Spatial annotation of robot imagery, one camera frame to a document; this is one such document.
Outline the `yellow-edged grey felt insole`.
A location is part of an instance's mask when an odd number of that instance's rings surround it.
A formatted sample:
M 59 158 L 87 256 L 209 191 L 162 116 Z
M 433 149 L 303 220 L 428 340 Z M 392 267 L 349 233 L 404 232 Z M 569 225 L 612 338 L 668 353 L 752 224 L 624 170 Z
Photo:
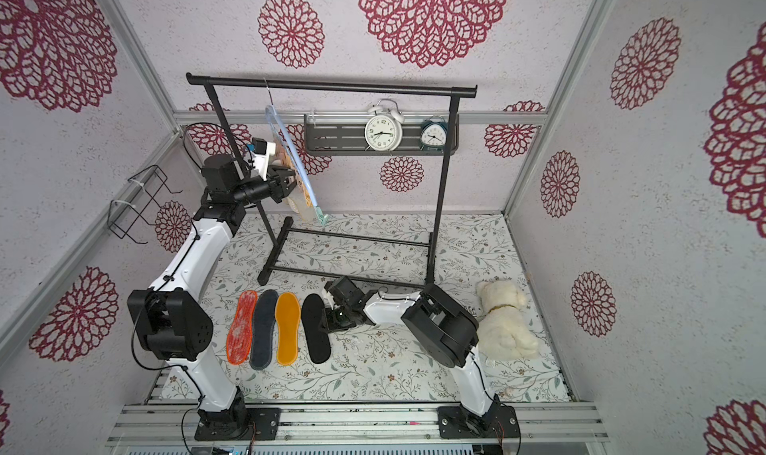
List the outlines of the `yellow-edged grey felt insole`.
M 296 181 L 296 187 L 284 201 L 289 204 L 291 211 L 293 211 L 295 215 L 298 215 L 303 221 L 307 223 L 317 221 L 315 207 L 302 181 Z

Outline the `dark grey felt insole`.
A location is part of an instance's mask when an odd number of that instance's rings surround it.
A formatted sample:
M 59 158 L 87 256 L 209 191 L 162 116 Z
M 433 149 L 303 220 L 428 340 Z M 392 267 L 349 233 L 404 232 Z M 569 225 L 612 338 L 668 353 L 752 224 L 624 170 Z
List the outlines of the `dark grey felt insole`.
M 253 339 L 251 340 L 249 365 L 254 370 L 266 369 L 272 361 L 277 300 L 278 293 L 274 289 L 268 289 L 259 296 L 253 312 L 253 319 L 251 320 Z

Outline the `red translucent gel insole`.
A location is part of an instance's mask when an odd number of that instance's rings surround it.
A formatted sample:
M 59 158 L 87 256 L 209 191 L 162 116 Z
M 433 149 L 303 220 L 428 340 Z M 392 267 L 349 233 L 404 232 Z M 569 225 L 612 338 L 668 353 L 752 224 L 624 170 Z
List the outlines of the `red translucent gel insole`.
M 225 342 L 227 361 L 232 365 L 241 365 L 249 357 L 253 341 L 253 313 L 258 299 L 256 291 L 244 291 L 237 301 L 235 316 Z

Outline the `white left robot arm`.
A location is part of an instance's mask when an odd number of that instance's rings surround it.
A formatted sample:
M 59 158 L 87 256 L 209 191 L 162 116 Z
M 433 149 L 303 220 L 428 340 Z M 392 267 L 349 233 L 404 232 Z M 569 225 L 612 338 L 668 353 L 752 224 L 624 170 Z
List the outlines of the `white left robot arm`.
M 230 155 L 207 158 L 201 167 L 207 187 L 189 236 L 162 275 L 127 301 L 135 333 L 131 345 L 179 370 L 197 391 L 199 441 L 238 439 L 251 426 L 243 393 L 225 375 L 211 347 L 213 321 L 199 297 L 241 227 L 247 206 L 264 199 L 281 202 L 297 185 L 292 169 L 271 164 L 263 169 L 261 175 L 243 177 Z

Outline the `white dotted foam insole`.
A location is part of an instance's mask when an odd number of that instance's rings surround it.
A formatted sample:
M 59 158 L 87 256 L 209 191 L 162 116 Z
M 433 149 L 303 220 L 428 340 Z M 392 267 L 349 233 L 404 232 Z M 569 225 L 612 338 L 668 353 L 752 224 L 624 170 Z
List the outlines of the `white dotted foam insole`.
M 309 358 L 314 364 L 325 363 L 331 355 L 324 299 L 317 293 L 305 297 L 301 309 L 301 322 L 306 338 Z

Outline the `orange yellow insole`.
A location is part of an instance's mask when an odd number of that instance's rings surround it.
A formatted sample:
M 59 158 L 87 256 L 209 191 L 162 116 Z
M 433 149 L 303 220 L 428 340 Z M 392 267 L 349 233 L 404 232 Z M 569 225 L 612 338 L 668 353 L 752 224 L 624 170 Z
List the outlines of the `orange yellow insole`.
M 282 293 L 276 303 L 275 320 L 278 328 L 276 360 L 283 366 L 295 363 L 298 357 L 298 333 L 301 307 L 294 293 Z

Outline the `light blue clip hanger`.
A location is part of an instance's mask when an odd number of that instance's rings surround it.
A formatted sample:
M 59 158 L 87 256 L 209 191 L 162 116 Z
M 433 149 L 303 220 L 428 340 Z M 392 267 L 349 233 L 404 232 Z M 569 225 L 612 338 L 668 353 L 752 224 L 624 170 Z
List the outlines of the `light blue clip hanger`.
M 292 139 L 291 133 L 288 131 L 285 123 L 283 123 L 281 120 L 279 113 L 277 113 L 267 80 L 263 80 L 263 82 L 265 82 L 265 87 L 267 88 L 270 101 L 270 104 L 265 108 L 265 121 L 267 121 L 267 125 L 269 125 L 269 128 L 271 129 L 275 141 L 279 143 L 277 157 L 279 158 L 279 161 L 283 163 L 283 165 L 287 166 L 289 169 L 295 170 L 296 180 L 303 182 L 303 185 L 307 193 L 310 195 L 311 201 L 315 207 L 317 223 L 319 223 L 321 227 L 325 227 L 328 222 L 328 215 L 323 213 L 323 210 L 317 203 L 317 197 L 313 191 L 313 187 L 309 181 L 308 173 L 305 169 L 305 166 L 303 165 L 301 157 L 299 156 L 299 151 L 297 151 L 297 147 L 294 143 L 294 140 Z

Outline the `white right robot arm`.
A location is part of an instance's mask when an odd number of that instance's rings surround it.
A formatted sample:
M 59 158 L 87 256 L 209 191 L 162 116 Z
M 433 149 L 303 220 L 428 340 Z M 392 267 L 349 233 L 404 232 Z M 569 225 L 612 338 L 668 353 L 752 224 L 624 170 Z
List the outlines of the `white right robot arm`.
M 449 369 L 459 403 L 437 408 L 441 438 L 521 439 L 515 409 L 486 381 L 477 319 L 438 285 L 426 285 L 408 295 L 383 295 L 365 293 L 350 277 L 341 277 L 326 283 L 324 293 L 333 301 L 333 307 L 325 311 L 330 332 L 364 324 L 404 325 L 432 360 Z

